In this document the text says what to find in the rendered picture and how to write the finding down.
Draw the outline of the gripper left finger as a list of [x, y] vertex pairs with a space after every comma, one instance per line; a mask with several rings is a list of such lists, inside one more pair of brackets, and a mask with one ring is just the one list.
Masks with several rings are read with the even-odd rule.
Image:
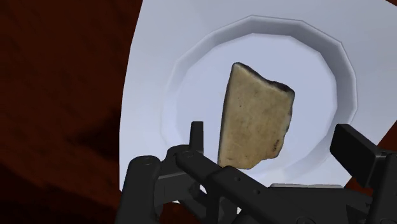
[[205, 156], [204, 124], [192, 122], [190, 142], [164, 161], [130, 161], [115, 224], [160, 224], [165, 203], [178, 200], [201, 224], [312, 224], [312, 216], [234, 167]]

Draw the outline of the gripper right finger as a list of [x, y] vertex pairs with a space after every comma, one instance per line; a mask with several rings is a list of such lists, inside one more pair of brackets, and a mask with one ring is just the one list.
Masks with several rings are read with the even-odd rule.
[[397, 224], [397, 151], [382, 150], [349, 124], [337, 124], [331, 154], [362, 188], [371, 188], [365, 224]]

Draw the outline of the white round plate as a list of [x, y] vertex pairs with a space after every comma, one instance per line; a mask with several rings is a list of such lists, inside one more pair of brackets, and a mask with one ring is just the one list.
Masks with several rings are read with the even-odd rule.
[[261, 184], [344, 185], [330, 154], [348, 123], [378, 143], [397, 121], [397, 6], [387, 0], [143, 0], [123, 89], [120, 177], [141, 155], [163, 159], [204, 124], [218, 157], [234, 62], [295, 91], [279, 156], [247, 171]]

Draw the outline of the toasted bread slice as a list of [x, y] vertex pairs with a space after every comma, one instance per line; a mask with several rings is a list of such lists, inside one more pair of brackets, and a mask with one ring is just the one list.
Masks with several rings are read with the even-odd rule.
[[289, 130], [295, 91], [251, 67], [232, 64], [223, 103], [218, 165], [251, 169], [278, 157]]

